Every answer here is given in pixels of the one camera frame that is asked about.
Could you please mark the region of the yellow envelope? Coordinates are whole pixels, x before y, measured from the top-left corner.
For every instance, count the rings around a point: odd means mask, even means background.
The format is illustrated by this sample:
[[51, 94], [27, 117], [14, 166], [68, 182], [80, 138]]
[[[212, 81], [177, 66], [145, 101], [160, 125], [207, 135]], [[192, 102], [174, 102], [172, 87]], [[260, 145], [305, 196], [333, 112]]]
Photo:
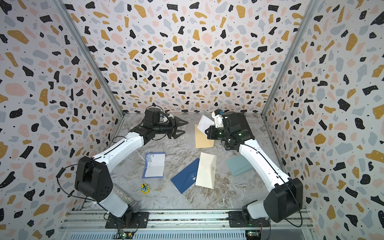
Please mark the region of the yellow envelope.
[[207, 136], [195, 125], [195, 146], [197, 149], [213, 148], [214, 140], [209, 140]]

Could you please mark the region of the white letter paper green border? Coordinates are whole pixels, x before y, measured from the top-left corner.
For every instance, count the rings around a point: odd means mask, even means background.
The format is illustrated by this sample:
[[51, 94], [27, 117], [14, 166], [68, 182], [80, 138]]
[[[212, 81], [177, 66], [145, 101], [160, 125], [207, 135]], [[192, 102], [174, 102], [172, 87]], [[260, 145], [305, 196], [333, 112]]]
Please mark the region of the white letter paper green border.
[[212, 121], [210, 118], [206, 117], [205, 115], [202, 115], [199, 124], [198, 124], [198, 130], [202, 132], [203, 134], [207, 135], [205, 133], [205, 130], [208, 129], [209, 127], [215, 127], [215, 122]]

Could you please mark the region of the light teal envelope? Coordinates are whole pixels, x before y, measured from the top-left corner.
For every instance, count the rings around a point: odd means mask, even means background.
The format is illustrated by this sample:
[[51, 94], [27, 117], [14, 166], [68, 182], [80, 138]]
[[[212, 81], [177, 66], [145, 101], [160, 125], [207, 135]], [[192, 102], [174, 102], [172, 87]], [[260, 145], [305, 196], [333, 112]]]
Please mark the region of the light teal envelope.
[[246, 173], [248, 171], [254, 170], [250, 162], [243, 156], [236, 156], [232, 159], [227, 160], [227, 166], [231, 174], [235, 177]]

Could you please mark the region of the white letter paper blue border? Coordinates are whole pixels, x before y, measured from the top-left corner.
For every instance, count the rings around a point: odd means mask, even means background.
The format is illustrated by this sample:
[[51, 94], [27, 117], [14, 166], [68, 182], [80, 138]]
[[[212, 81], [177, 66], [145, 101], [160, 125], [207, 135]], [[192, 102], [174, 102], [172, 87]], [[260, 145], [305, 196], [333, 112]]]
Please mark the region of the white letter paper blue border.
[[164, 152], [146, 153], [143, 179], [163, 178], [165, 168]]

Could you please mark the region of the cream envelope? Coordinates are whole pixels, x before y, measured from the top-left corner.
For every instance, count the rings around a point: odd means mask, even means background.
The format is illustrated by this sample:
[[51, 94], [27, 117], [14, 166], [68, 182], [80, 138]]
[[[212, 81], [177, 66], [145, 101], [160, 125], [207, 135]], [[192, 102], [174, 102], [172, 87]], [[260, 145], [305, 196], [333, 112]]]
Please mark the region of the cream envelope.
[[201, 152], [196, 186], [213, 189], [215, 185], [217, 156]]

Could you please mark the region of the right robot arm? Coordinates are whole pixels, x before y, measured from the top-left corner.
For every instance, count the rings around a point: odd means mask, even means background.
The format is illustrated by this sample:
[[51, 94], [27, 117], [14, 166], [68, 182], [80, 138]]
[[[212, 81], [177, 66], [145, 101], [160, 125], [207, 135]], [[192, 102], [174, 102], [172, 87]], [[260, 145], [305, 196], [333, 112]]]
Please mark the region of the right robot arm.
[[205, 129], [210, 140], [220, 140], [226, 150], [236, 150], [256, 170], [267, 187], [265, 200], [253, 201], [242, 208], [242, 219], [246, 225], [254, 220], [268, 218], [273, 222], [287, 220], [299, 213], [303, 207], [303, 184], [284, 173], [262, 150], [254, 137], [243, 113], [212, 113], [214, 124]]

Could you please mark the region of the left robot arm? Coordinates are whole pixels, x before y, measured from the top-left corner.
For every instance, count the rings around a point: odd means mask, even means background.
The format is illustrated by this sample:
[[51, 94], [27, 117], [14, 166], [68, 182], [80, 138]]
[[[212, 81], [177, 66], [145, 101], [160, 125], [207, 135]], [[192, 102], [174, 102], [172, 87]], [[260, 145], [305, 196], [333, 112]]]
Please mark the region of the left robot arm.
[[76, 171], [75, 189], [96, 201], [116, 218], [123, 218], [129, 204], [113, 190], [111, 172], [125, 158], [158, 134], [169, 139], [177, 139], [186, 132], [179, 127], [189, 122], [162, 112], [161, 109], [150, 107], [145, 110], [144, 119], [132, 128], [126, 136], [107, 150], [79, 160]]

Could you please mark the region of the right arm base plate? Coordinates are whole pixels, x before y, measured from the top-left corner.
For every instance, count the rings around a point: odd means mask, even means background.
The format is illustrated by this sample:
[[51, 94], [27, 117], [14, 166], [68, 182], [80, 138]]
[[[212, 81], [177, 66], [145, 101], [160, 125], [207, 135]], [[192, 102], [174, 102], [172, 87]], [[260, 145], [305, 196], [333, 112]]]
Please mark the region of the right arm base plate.
[[269, 218], [252, 219], [247, 214], [243, 214], [243, 211], [229, 211], [228, 220], [231, 228], [268, 228], [271, 226]]

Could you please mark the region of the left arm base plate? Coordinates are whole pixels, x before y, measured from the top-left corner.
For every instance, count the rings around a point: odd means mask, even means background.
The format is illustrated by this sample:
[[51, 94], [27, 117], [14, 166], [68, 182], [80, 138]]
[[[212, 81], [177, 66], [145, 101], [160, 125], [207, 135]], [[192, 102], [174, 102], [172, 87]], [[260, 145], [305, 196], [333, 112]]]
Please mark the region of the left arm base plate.
[[112, 214], [109, 214], [106, 222], [106, 229], [145, 229], [149, 220], [149, 212], [127, 212], [122, 217], [117, 218]]

